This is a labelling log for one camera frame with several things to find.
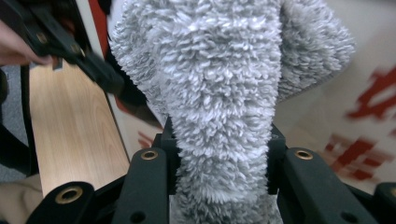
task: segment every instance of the wooden surface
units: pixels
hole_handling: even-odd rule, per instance
[[[98,189],[126,174],[129,162],[105,94],[77,67],[32,69],[30,108],[44,195],[70,181]]]

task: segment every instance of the red chinese characters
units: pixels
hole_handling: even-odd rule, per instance
[[[384,120],[387,111],[396,106],[396,67],[387,74],[374,72],[371,80],[373,80],[372,86],[358,98],[359,108],[346,114],[350,119],[374,116]],[[375,99],[386,91],[389,91],[390,95],[385,99]]]
[[[374,182],[379,182],[375,177],[375,169],[394,159],[392,155],[375,148],[375,142],[369,139],[359,138],[353,141],[338,134],[332,134],[321,154],[337,174]]]

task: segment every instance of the finger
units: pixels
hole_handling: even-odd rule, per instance
[[[0,65],[7,64],[28,64],[30,61],[26,59],[24,55],[20,54],[8,54],[7,57],[0,57]]]
[[[0,41],[3,48],[7,48],[7,51],[11,53],[19,53],[23,55],[25,59],[33,61],[40,64],[50,64],[52,59],[50,56],[39,57],[32,49],[23,41],[23,39],[18,36],[13,30],[6,26],[2,21],[0,21]]]

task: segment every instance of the black clamp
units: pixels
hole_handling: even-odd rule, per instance
[[[101,57],[80,44],[52,16],[51,1],[0,0],[0,20],[38,56],[53,55],[76,64],[104,91],[119,95],[123,78]]]

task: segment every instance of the fuzzy gray fabric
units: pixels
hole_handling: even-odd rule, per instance
[[[174,123],[182,151],[172,219],[281,222],[265,177],[276,100],[344,67],[354,49],[347,29],[319,0],[129,2],[110,46]]]

